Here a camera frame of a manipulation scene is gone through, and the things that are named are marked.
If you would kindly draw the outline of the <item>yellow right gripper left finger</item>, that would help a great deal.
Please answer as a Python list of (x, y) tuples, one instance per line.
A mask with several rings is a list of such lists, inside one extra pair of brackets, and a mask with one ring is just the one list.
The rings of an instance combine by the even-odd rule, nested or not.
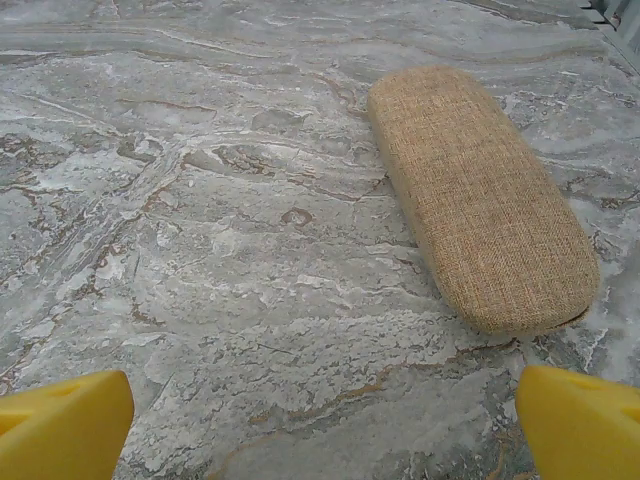
[(124, 372), (0, 396), (0, 480), (112, 480), (134, 417)]

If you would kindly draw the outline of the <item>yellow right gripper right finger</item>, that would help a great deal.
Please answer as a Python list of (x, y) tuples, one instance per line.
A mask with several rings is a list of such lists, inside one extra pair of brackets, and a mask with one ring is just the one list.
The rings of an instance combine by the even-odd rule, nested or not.
[(640, 388), (528, 366), (515, 405), (541, 480), (640, 480)]

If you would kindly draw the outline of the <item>tan burlap glasses case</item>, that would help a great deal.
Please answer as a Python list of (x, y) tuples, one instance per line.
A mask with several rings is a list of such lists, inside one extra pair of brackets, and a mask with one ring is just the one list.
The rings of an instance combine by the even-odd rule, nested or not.
[(470, 74), (415, 67), (375, 82), (367, 111), (389, 178), (441, 296), (485, 333), (586, 316), (594, 248), (545, 166)]

